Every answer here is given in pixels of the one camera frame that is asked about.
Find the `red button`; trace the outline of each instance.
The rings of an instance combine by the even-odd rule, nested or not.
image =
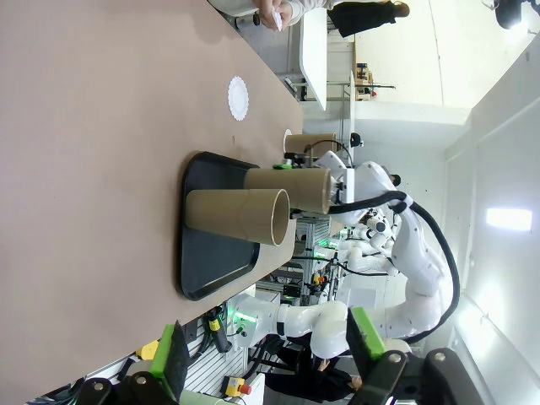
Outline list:
[[[240,386],[240,392],[242,394],[250,395],[251,394],[251,387],[250,386]]]

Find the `yellow object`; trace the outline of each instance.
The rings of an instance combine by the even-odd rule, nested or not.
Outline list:
[[[221,327],[219,326],[219,322],[218,322],[217,319],[214,319],[213,321],[210,321],[209,324],[210,324],[210,330],[211,330],[212,332],[216,332],[216,331],[218,331],[219,329],[221,329]]]
[[[154,340],[153,342],[142,346],[139,350],[135,352],[135,354],[143,360],[153,360],[158,346],[159,342],[157,340]]]
[[[225,395],[228,397],[239,397],[240,386],[243,386],[246,380],[239,377],[228,377],[229,381],[227,383],[227,389],[225,390]]]

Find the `person's hand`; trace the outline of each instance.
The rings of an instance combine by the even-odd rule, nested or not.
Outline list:
[[[359,390],[362,387],[362,377],[360,377],[359,375],[354,376],[351,382],[349,382],[349,385],[355,391]]]
[[[322,362],[321,362],[321,365],[319,365],[318,370],[319,371],[326,370],[329,364],[330,364],[330,360],[323,359]]]
[[[289,2],[284,2],[278,6],[277,11],[281,15],[281,20],[283,21],[281,29],[285,30],[289,26],[290,20],[293,18],[293,6],[291,6]]]
[[[273,12],[281,5],[281,1],[282,0],[253,0],[259,9],[259,17],[261,18],[261,22],[270,30],[278,30],[278,26],[273,19]]]

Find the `white sleeve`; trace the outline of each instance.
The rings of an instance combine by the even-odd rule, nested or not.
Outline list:
[[[298,23],[302,16],[313,8],[332,8],[335,2],[333,0],[288,0],[288,3],[293,8],[293,17],[289,24],[292,25]]]

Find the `yellow label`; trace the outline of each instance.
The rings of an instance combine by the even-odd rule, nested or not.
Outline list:
[[[219,329],[221,329],[221,327],[219,327],[219,321],[217,319],[214,319],[213,321],[209,321],[208,324],[210,324],[210,330],[212,332],[216,332]]]

